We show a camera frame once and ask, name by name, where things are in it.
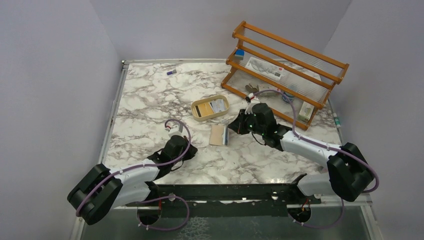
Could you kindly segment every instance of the small purple object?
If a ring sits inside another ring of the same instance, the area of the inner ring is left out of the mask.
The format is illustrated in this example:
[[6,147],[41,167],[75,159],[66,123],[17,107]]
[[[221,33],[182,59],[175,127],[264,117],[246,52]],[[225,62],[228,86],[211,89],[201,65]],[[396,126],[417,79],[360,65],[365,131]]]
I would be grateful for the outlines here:
[[176,74],[176,73],[177,73],[177,70],[174,69],[172,71],[167,72],[166,75],[171,75],[171,74]]

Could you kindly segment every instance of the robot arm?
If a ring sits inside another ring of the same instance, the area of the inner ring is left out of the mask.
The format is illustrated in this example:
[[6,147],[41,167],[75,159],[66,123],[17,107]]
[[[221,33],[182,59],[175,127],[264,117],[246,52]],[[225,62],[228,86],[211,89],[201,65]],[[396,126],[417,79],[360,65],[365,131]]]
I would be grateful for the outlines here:
[[[335,193],[342,199],[353,202],[374,179],[367,167],[349,156],[366,163],[354,144],[339,146],[299,136],[291,127],[277,124],[267,104],[260,103],[255,97],[247,97],[246,100],[250,103],[249,106],[240,109],[237,118],[228,128],[241,135],[258,134],[271,148],[298,154],[328,168],[328,173],[302,174],[287,184],[285,187],[289,191],[284,191],[284,194],[289,199],[299,200],[314,194]],[[115,169],[108,169],[103,164],[94,166],[69,193],[67,200],[79,211],[79,216],[88,225],[92,225],[100,221],[111,208],[155,199],[158,197],[155,195],[158,189],[153,181],[170,173],[177,158],[182,157],[181,160],[186,161],[197,152],[197,148],[191,144],[188,146],[189,142],[181,134],[174,135],[181,130],[171,130],[171,138],[165,147],[144,159],[141,164]]]
[[277,124],[272,109],[266,103],[260,103],[253,95],[247,96],[246,100],[248,107],[240,109],[228,128],[241,135],[258,134],[262,136],[265,145],[298,154],[328,169],[328,173],[306,175],[298,181],[297,187],[305,196],[337,194],[353,202],[373,181],[374,176],[367,167],[337,151],[347,152],[366,163],[354,144],[340,146],[297,136],[291,127]]
[[[90,192],[105,181],[100,188],[91,195],[79,211],[88,225],[100,221],[110,209],[124,206],[129,203],[144,201],[149,198],[156,187],[154,180],[160,179],[172,171],[172,164],[152,166],[168,163],[180,156],[187,148],[188,142],[180,135],[172,135],[164,148],[156,151],[141,163],[126,167],[109,169],[102,163],[94,166],[67,196],[68,202],[77,210]],[[192,159],[198,149],[190,145],[181,161]]]

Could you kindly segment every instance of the small box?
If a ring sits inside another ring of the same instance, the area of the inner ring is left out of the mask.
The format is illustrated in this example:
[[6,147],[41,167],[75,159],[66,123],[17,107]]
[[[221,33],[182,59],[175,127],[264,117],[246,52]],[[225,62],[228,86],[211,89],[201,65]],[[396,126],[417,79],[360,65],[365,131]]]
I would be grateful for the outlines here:
[[297,116],[297,119],[307,123],[311,119],[313,111],[314,106],[304,101],[302,107],[300,108],[299,116]]

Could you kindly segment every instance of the gray marble veining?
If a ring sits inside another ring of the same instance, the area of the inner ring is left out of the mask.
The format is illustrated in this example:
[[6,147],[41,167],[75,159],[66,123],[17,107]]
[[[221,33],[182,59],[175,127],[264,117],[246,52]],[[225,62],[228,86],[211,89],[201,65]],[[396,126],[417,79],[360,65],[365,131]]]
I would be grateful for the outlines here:
[[[166,74],[174,69],[176,74]],[[239,109],[247,105],[242,98],[220,87],[229,70],[225,63],[130,64],[105,165],[108,168],[132,165],[161,149],[169,139],[164,122],[175,118],[188,125],[198,153],[177,171],[156,180],[157,184],[287,183],[301,173],[318,174],[318,164],[259,145],[251,135],[230,131],[229,146],[209,145],[211,125],[232,121]],[[218,94],[227,97],[228,114],[202,122],[194,120],[191,103]],[[290,126],[284,120],[277,121]],[[317,140],[340,144],[328,106],[318,111],[307,131],[299,128],[298,131]]]

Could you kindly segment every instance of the wooden rack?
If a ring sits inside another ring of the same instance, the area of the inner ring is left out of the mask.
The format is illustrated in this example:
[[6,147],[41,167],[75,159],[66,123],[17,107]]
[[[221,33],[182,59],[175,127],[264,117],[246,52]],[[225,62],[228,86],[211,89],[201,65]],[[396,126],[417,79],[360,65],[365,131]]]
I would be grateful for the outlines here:
[[[243,73],[249,74],[251,82],[267,83],[283,92],[293,95],[299,99],[297,111],[299,112],[299,104],[305,101],[314,106],[312,117],[308,122],[296,121],[296,125],[304,130],[308,129],[317,110],[322,109],[336,84],[340,84],[348,70],[349,64],[334,60],[321,53],[308,49],[297,43],[289,41],[285,38],[277,36],[273,33],[260,29],[242,21],[233,31],[232,37],[238,39],[237,46],[228,56],[226,64],[231,66],[231,70],[221,83],[221,87],[232,93],[244,98],[249,93],[241,86],[249,84],[246,79],[248,77],[241,76],[237,79],[235,73],[241,70]],[[237,50],[244,51],[244,58],[235,57]],[[258,74],[248,68],[247,62],[249,58],[271,63],[285,71],[285,76],[279,80],[271,79]],[[260,98],[261,102],[267,103],[267,99]],[[293,122],[293,118],[289,113],[279,109],[279,105],[283,106],[284,102],[268,104],[272,107],[274,114],[282,119]]]

